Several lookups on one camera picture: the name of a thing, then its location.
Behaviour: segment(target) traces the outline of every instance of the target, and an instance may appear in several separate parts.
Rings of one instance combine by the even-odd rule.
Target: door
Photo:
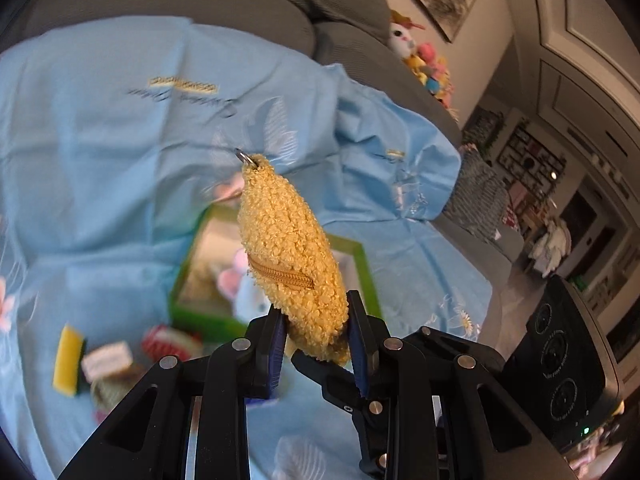
[[[598,213],[590,201],[576,191],[560,215],[571,233],[573,247],[578,246],[597,217]]]
[[[591,243],[589,249],[587,249],[587,253],[583,256],[580,262],[575,266],[574,270],[569,273],[567,277],[568,280],[574,278],[575,276],[584,277],[585,274],[591,269],[591,266],[596,262],[596,260],[602,254],[602,251],[607,247],[609,242],[613,239],[616,234],[616,230],[613,227],[606,226],[600,234],[595,239],[594,242]]]

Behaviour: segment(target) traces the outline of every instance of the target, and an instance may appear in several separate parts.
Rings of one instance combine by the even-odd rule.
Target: pink plush toy
[[[242,178],[242,173],[236,173],[228,182],[218,184],[214,188],[214,202],[224,202],[225,200],[237,198],[242,194],[243,189],[244,179]]]
[[[431,65],[436,61],[436,49],[431,43],[423,43],[418,46],[418,56],[427,64]]]
[[[249,259],[244,249],[240,249],[234,256],[233,267],[223,270],[218,275],[216,286],[220,294],[229,301],[235,300],[238,295],[238,288],[240,287],[240,279],[248,270]]]

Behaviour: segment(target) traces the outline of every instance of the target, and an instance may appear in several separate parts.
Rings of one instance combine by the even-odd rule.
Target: sponge
[[[83,346],[84,337],[81,333],[65,325],[53,370],[53,388],[63,395],[73,397],[78,392],[78,370]]]
[[[238,223],[255,281],[289,318],[304,353],[344,365],[348,304],[329,240],[304,199],[262,155],[242,168]]]

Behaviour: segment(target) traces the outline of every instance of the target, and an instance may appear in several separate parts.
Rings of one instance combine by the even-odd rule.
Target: metal screw
[[[397,337],[389,337],[385,339],[385,348],[387,350],[399,350],[402,348],[402,340]]]
[[[470,355],[463,354],[458,357],[458,364],[461,367],[466,368],[467,370],[472,370],[476,367],[476,360],[473,359]]]
[[[369,411],[374,415],[382,413],[382,403],[378,400],[374,400],[369,404]]]
[[[175,355],[165,355],[162,359],[160,359],[160,367],[163,370],[171,370],[175,365],[178,364],[178,358]]]
[[[245,337],[239,337],[231,343],[231,348],[233,348],[234,350],[248,350],[250,347],[251,341],[249,341]]]

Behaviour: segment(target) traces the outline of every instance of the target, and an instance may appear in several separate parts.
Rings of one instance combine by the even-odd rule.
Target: light blue bedsheet
[[[0,57],[0,276],[16,304],[0,332],[0,426],[38,480],[95,429],[87,393],[50,386],[62,327],[90,349],[124,339],[145,362],[142,334],[167,322],[236,146],[266,153],[329,231],[365,243],[392,332],[431,321],[459,333],[463,311],[482,323],[489,284],[424,222],[460,167],[429,121],[340,66],[235,30],[158,17],[54,30]],[[250,444],[270,475],[270,444]]]

